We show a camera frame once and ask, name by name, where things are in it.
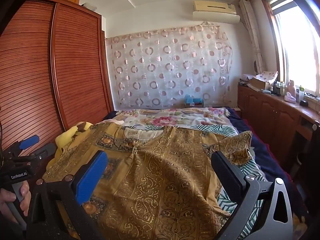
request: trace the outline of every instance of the wooden wardrobe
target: wooden wardrobe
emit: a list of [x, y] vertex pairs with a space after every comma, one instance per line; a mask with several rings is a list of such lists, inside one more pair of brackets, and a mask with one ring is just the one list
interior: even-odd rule
[[53, 141], [113, 110], [101, 16], [66, 0], [27, 0], [0, 37], [2, 147]]

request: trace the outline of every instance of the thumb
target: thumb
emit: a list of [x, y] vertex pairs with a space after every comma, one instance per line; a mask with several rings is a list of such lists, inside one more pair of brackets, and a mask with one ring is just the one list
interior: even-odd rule
[[0, 189], [0, 202], [13, 202], [16, 198], [17, 196], [14, 193], [3, 188]]

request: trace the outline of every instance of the screw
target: screw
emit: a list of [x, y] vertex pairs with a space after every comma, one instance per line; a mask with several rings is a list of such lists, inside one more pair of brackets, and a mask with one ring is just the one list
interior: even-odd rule
[[283, 180], [281, 178], [276, 178], [276, 183], [281, 185], [283, 184]]
[[73, 175], [71, 175], [71, 174], [64, 177], [65, 181], [71, 181], [72, 179], [73, 179]]
[[246, 178], [248, 181], [254, 181], [254, 176], [252, 176], [252, 175], [247, 175], [247, 176], [245, 176], [245, 178]]
[[38, 179], [37, 181], [36, 181], [36, 184], [37, 185], [41, 185], [43, 183], [43, 179]]

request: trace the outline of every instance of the curtain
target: curtain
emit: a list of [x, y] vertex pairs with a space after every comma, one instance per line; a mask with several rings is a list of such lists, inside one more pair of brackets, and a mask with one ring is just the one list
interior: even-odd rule
[[264, 64], [260, 50], [257, 20], [249, 1], [240, 0], [239, 5], [244, 16], [244, 24], [249, 31], [250, 39], [255, 53], [255, 63], [257, 66], [255, 71], [257, 72], [257, 74], [260, 74], [264, 71]]
[[218, 25], [146, 31], [107, 39], [115, 108], [229, 105], [232, 48]]

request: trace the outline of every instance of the window blind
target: window blind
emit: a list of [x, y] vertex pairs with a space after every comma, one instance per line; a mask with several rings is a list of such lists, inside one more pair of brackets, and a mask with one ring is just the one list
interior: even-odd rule
[[273, 15], [277, 15], [285, 10], [296, 7], [293, 0], [267, 0], [271, 6]]

